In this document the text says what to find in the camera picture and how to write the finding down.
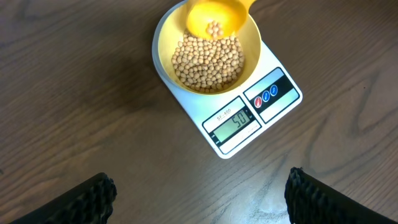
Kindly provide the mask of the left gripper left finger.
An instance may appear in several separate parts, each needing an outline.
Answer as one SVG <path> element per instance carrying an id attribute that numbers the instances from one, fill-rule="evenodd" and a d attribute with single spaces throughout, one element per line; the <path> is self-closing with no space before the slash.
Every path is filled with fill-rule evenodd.
<path id="1" fill-rule="evenodd" d="M 117 196 L 114 180 L 100 172 L 12 224 L 107 224 Z"/>

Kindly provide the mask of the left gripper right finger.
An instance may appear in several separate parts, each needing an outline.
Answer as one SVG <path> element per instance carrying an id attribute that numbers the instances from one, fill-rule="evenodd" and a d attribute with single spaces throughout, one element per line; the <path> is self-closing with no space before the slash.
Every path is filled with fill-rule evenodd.
<path id="1" fill-rule="evenodd" d="M 397 224 L 297 167 L 289 172 L 284 198 L 294 224 Z"/>

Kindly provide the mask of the soybeans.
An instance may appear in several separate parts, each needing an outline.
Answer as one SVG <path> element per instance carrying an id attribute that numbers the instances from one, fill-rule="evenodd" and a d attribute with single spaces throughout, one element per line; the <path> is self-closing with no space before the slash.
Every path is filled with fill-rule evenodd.
<path id="1" fill-rule="evenodd" d="M 186 30 L 171 63 L 175 75 L 186 87 L 215 93 L 228 89 L 238 80 L 245 66 L 245 56 L 236 36 L 206 40 Z"/>
<path id="2" fill-rule="evenodd" d="M 224 35 L 224 30 L 222 28 L 222 25 L 219 22 L 211 21 L 207 25 L 206 33 L 212 39 L 219 39 L 219 38 L 222 38 L 222 36 Z"/>

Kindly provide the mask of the yellow measuring scoop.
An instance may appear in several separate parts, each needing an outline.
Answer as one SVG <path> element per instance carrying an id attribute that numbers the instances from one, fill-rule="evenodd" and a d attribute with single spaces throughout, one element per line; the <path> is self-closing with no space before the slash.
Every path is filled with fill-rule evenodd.
<path id="1" fill-rule="evenodd" d="M 188 0 L 186 2 L 186 27 L 189 32 L 203 39 L 210 38 L 208 25 L 221 24 L 226 37 L 237 33 L 249 17 L 249 8 L 256 0 Z"/>

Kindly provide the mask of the white digital kitchen scale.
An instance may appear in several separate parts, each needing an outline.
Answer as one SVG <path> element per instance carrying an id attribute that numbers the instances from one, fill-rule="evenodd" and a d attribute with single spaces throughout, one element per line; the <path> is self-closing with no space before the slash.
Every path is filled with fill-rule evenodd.
<path id="1" fill-rule="evenodd" d="M 159 77 L 222 159 L 235 155 L 303 100 L 297 84 L 263 41 L 254 76 L 235 91 L 179 93 Z"/>

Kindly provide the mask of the soybeans in bowl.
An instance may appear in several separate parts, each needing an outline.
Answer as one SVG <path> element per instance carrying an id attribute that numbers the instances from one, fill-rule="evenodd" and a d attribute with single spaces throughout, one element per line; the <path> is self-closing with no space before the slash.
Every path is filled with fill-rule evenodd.
<path id="1" fill-rule="evenodd" d="M 228 89 L 238 80 L 245 66 L 245 56 L 236 36 L 206 40 L 186 30 L 171 63 L 175 75 L 186 87 L 215 93 Z"/>

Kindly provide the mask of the yellow plastic bowl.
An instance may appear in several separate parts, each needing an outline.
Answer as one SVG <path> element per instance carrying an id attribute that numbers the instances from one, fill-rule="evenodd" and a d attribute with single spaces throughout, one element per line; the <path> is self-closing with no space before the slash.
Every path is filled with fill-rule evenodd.
<path id="1" fill-rule="evenodd" d="M 186 87 L 175 75 L 171 58 L 187 30 L 183 18 L 187 14 L 184 1 L 171 8 L 158 23 L 152 44 L 152 58 L 158 74 L 165 78 L 165 82 L 175 87 L 179 93 L 188 92 L 197 95 L 219 95 L 242 87 L 254 76 L 261 57 L 261 35 L 253 18 L 249 18 L 236 36 L 242 45 L 245 56 L 245 66 L 238 80 L 228 89 L 215 93 L 202 93 Z"/>

